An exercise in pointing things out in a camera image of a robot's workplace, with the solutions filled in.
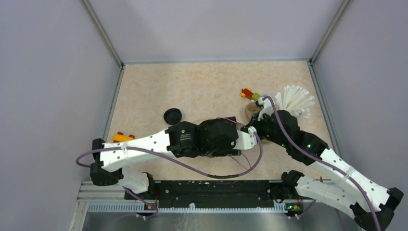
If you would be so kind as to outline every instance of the cable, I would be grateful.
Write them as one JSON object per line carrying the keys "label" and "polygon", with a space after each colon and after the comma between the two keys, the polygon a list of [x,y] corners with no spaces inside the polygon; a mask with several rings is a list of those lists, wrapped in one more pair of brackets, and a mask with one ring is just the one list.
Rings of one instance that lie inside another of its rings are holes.
{"label": "cable", "polygon": [[[320,160],[319,158],[317,158],[317,157],[315,157],[315,156],[313,156],[313,155],[311,155],[311,154],[305,152],[302,148],[300,148],[300,147],[291,139],[291,137],[289,136],[289,134],[286,132],[285,127],[283,127],[282,121],[280,120],[281,118],[279,117],[279,114],[278,114],[278,110],[276,109],[275,103],[273,102],[272,98],[271,98],[270,96],[263,96],[263,100],[265,100],[265,99],[269,99],[269,101],[270,101],[270,103],[271,103],[271,105],[272,105],[273,111],[274,111],[274,113],[275,113],[276,120],[277,120],[277,122],[278,122],[278,124],[279,124],[279,127],[280,127],[281,130],[282,130],[282,133],[285,135],[285,137],[287,138],[287,140],[289,141],[289,143],[291,143],[291,145],[292,145],[294,148],[296,148],[298,151],[300,151],[302,154],[304,154],[305,156],[309,157],[310,159],[312,159],[312,160],[314,160],[314,161],[317,161],[317,162],[319,162],[319,163],[321,163],[321,164],[324,164],[324,165],[326,165],[326,166],[328,166],[328,167],[330,167],[330,168],[332,168],[332,169],[334,169],[334,170],[340,172],[343,176],[346,176],[346,175],[347,175],[346,172],[344,172],[343,170],[339,169],[338,167],[336,167],[336,166],[334,166],[334,165],[332,165],[332,164],[330,164],[330,163],[324,162],[324,161]],[[368,206],[369,206],[369,208],[370,208],[370,212],[371,212],[372,218],[374,219],[374,223],[375,223],[375,227],[376,227],[377,231],[381,231],[380,223],[378,222],[377,216],[375,215],[374,206],[372,205],[372,203],[371,203],[370,199],[368,198],[367,194],[365,193],[364,189],[363,189],[363,188],[361,187],[361,185],[360,185],[355,179],[353,179],[352,177],[349,177],[348,179],[358,188],[358,190],[360,190],[361,194],[363,195],[364,199],[366,200],[366,202],[367,202],[367,204],[368,204]]]}
{"label": "cable", "polygon": [[155,217],[155,216],[157,215],[157,213],[159,212],[159,208],[157,208],[155,205],[152,205],[152,204],[150,204],[149,202],[147,202],[147,201],[141,199],[141,198],[140,198],[139,196],[137,196],[134,192],[132,192],[132,190],[130,190],[130,189],[128,189],[128,188],[125,188],[125,187],[123,187],[123,188],[124,188],[125,191],[126,191],[127,193],[129,193],[131,196],[133,196],[134,198],[136,198],[136,199],[138,199],[139,201],[143,202],[145,205],[150,206],[150,207],[152,207],[153,209],[156,210],[156,212],[154,212],[152,215],[150,215],[150,216],[148,216],[148,217],[143,216],[143,219],[147,220],[147,219],[153,218],[153,217]]}
{"label": "cable", "polygon": [[[320,182],[323,183],[323,177],[320,177]],[[316,201],[317,200],[313,200],[312,203],[307,207],[307,209],[304,210],[302,214],[298,215],[297,218],[299,219],[299,218],[303,217],[306,213],[308,213],[311,210],[311,208],[313,208],[313,206],[315,206]]]}
{"label": "cable", "polygon": [[[256,166],[258,166],[259,162],[261,161],[262,154],[263,154],[261,139],[259,138],[259,136],[258,136],[258,134],[256,132],[254,132],[254,135],[255,135],[256,140],[257,140],[257,142],[259,144],[259,157],[256,160],[255,164],[252,167],[250,167],[248,170],[246,170],[245,172],[238,173],[238,174],[232,174],[232,175],[226,175],[226,176],[217,176],[217,175],[211,175],[211,174],[202,172],[202,171],[200,171],[200,170],[198,170],[198,169],[196,169],[194,167],[191,167],[191,166],[189,166],[189,165],[187,165],[185,163],[182,163],[182,162],[180,162],[178,160],[175,160],[175,159],[171,158],[168,155],[165,155],[165,154],[162,154],[162,153],[157,153],[157,152],[154,152],[154,151],[150,151],[150,150],[147,150],[147,149],[144,149],[144,148],[127,147],[127,149],[128,150],[139,151],[139,152],[145,152],[145,153],[149,153],[149,154],[164,158],[166,160],[169,160],[169,161],[171,161],[173,163],[181,165],[181,166],[183,166],[183,167],[185,167],[185,168],[187,168],[187,169],[189,169],[191,171],[194,171],[194,172],[196,172],[198,174],[201,174],[203,176],[206,176],[206,177],[215,178],[215,179],[229,179],[229,178],[240,177],[240,176],[243,176],[243,175],[246,175],[246,174],[250,173],[252,170],[254,170],[256,168]],[[112,147],[112,148],[100,148],[100,149],[91,150],[91,151],[88,151],[88,152],[83,153],[80,156],[78,156],[78,158],[76,158],[75,162],[79,166],[90,167],[89,165],[85,165],[83,163],[80,163],[79,162],[80,159],[82,159],[83,157],[85,157],[87,155],[93,154],[93,153],[100,153],[100,152],[106,152],[106,151],[117,151],[117,150],[121,150],[121,148],[120,147]]]}
{"label": "cable", "polygon": [[347,229],[345,228],[345,223],[342,219],[342,216],[340,215],[339,210],[338,209],[335,209],[335,210],[336,210],[337,218],[339,219],[339,222],[340,222],[340,226],[342,227],[342,230],[346,231]]}
{"label": "cable", "polygon": [[[217,119],[225,119],[225,120],[228,120],[228,121],[230,121],[230,122],[232,122],[232,123],[234,123],[234,124],[238,124],[237,121],[233,121],[232,119],[228,119],[228,118],[225,118],[225,117],[217,117]],[[248,160],[248,158],[245,156],[245,154],[242,153],[242,155],[245,157],[246,161],[248,162],[249,167],[251,167],[251,162],[249,162],[249,160]],[[246,167],[243,166],[243,164],[241,164],[241,163],[240,163],[238,160],[236,160],[234,157],[231,156],[231,158],[234,159],[241,167],[247,169]]]}
{"label": "cable", "polygon": [[126,191],[127,193],[129,193],[129,194],[130,194],[131,196],[133,196],[135,199],[137,199],[137,200],[143,202],[146,206],[152,207],[153,209],[156,210],[156,212],[153,213],[153,214],[151,214],[150,216],[141,216],[141,215],[139,215],[139,214],[137,214],[137,213],[136,213],[136,214],[133,214],[133,213],[132,213],[132,214],[124,214],[124,215],[121,215],[121,216],[117,217],[115,220],[113,220],[112,223],[110,223],[109,225],[105,226],[105,228],[102,229],[103,231],[106,230],[106,229],[108,229],[108,228],[111,227],[113,224],[115,224],[118,220],[121,220],[121,219],[123,219],[123,218],[136,216],[137,218],[138,218],[138,217],[142,217],[144,220],[147,220],[147,219],[151,219],[151,218],[157,216],[157,214],[158,214],[158,212],[159,212],[159,208],[158,208],[158,207],[156,207],[155,205],[152,205],[152,204],[150,204],[149,202],[147,202],[147,201],[141,199],[141,198],[140,198],[139,196],[137,196],[134,192],[132,192],[132,190],[130,190],[130,189],[128,189],[128,188],[125,188],[125,187],[123,187],[123,188],[125,189],[125,191]]}
{"label": "cable", "polygon": [[246,162],[248,162],[249,167],[251,167],[251,162],[249,162],[248,158],[245,156],[245,154],[242,153],[242,155],[245,157]]}
{"label": "cable", "polygon": [[243,164],[241,164],[237,159],[235,159],[234,157],[230,156],[233,160],[235,160],[235,162],[237,162],[241,167],[245,168],[245,170],[248,170],[247,167],[245,167]]}

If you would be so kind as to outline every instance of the beige tabletop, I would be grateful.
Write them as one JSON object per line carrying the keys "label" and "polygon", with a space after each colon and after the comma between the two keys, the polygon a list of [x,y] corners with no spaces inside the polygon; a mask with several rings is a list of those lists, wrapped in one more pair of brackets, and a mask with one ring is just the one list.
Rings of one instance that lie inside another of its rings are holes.
{"label": "beige tabletop", "polygon": [[[306,61],[290,62],[229,62],[174,63],[126,65],[120,86],[109,139],[118,131],[136,138],[145,137],[167,128],[163,119],[169,108],[179,108],[182,121],[201,121],[209,118],[236,116],[247,123],[244,108],[248,99],[240,97],[242,88],[275,97],[287,85],[305,87],[310,94],[316,91]],[[302,130],[319,136],[331,145],[327,127],[317,98],[311,108],[311,118],[300,118]],[[260,164],[237,180],[276,180],[282,172],[292,169],[314,178],[320,173],[293,160],[284,148],[263,142],[264,154]],[[243,152],[253,164],[259,148]],[[241,155],[236,157],[247,165]],[[179,161],[213,175],[229,175],[245,171],[230,157],[182,157]],[[155,180],[210,180],[165,159],[132,164],[140,172],[149,172]]]}

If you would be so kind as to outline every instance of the metal frame edge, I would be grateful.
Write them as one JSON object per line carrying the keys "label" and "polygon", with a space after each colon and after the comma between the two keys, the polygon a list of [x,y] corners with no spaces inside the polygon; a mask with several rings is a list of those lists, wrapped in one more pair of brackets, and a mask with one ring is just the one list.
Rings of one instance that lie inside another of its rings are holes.
{"label": "metal frame edge", "polygon": [[95,13],[91,3],[89,2],[89,0],[80,0],[83,7],[85,8],[85,10],[88,13],[89,18],[91,19],[91,21],[93,22],[95,29],[98,31],[99,36],[101,36],[101,39],[103,41],[103,43],[105,44],[106,48],[108,49],[109,53],[111,54],[111,56],[113,57],[113,59],[115,60],[116,64],[119,67],[123,66],[123,62],[120,59],[115,47],[113,46],[108,34],[106,33],[105,29],[102,26],[102,23],[100,22],[97,14]]}
{"label": "metal frame edge", "polygon": [[338,134],[336,131],[336,126],[334,125],[332,115],[330,113],[329,104],[326,101],[326,97],[324,95],[324,90],[321,86],[319,76],[316,72],[315,65],[308,61],[307,65],[309,67],[310,75],[312,76],[313,85],[316,90],[316,94],[320,103],[321,110],[323,112],[324,120],[326,122],[327,130],[329,132],[329,136],[331,139],[331,143],[333,145],[333,149],[336,153],[342,158],[343,157],[343,149],[341,144],[338,140]]}
{"label": "metal frame edge", "polygon": [[112,117],[114,116],[116,101],[117,101],[117,97],[119,95],[120,85],[122,84],[122,79],[123,79],[123,74],[125,72],[125,67],[126,66],[123,65],[122,68],[120,69],[119,76],[117,78],[117,82],[116,82],[116,86],[115,86],[115,90],[113,92],[113,95],[111,96],[108,117],[106,118],[105,125],[103,126],[103,129],[102,129],[102,139],[105,140],[105,141],[108,138],[109,127],[111,126]]}
{"label": "metal frame edge", "polygon": [[72,214],[69,231],[82,231],[87,216],[89,202],[77,201]]}
{"label": "metal frame edge", "polygon": [[181,59],[181,60],[146,60],[136,62],[125,62],[129,65],[138,64],[179,64],[179,63],[233,63],[233,62],[280,62],[280,61],[309,61],[309,58],[255,58],[255,59]]}
{"label": "metal frame edge", "polygon": [[333,18],[333,21],[330,23],[329,28],[327,29],[326,33],[324,34],[323,38],[321,39],[316,51],[313,53],[310,62],[314,64],[316,60],[319,58],[321,51],[326,46],[327,42],[330,40],[333,32],[335,31],[336,27],[338,26],[339,22],[344,16],[344,13],[349,8],[353,0],[343,0],[343,3],[340,5],[339,10],[337,11],[336,15]]}

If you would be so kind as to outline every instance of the label on motor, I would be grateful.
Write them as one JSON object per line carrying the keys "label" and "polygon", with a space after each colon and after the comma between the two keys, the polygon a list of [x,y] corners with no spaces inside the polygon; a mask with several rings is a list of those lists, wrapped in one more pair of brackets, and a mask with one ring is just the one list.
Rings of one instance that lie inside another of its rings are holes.
{"label": "label on motor", "polygon": [[180,141],[191,141],[191,134],[181,134]]}

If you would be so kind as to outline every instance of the white wall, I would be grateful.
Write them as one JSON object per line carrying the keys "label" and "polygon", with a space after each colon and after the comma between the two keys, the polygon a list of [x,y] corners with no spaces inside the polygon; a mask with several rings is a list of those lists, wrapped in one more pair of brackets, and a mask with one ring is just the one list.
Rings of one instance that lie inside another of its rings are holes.
{"label": "white wall", "polygon": [[78,0],[0,3],[0,230],[66,230],[118,67]]}
{"label": "white wall", "polygon": [[[317,62],[344,159],[408,193],[408,1],[359,0]],[[388,230],[406,230],[407,195]]]}
{"label": "white wall", "polygon": [[308,59],[342,0],[90,0],[125,63]]}

